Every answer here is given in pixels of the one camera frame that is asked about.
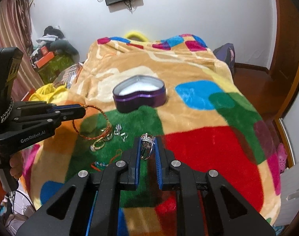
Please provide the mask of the left hand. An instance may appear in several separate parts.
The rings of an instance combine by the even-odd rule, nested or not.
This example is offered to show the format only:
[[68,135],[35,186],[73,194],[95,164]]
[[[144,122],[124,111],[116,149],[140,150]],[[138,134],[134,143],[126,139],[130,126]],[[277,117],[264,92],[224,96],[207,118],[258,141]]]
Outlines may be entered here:
[[10,174],[15,179],[19,179],[23,174],[23,156],[21,151],[13,154],[10,158]]

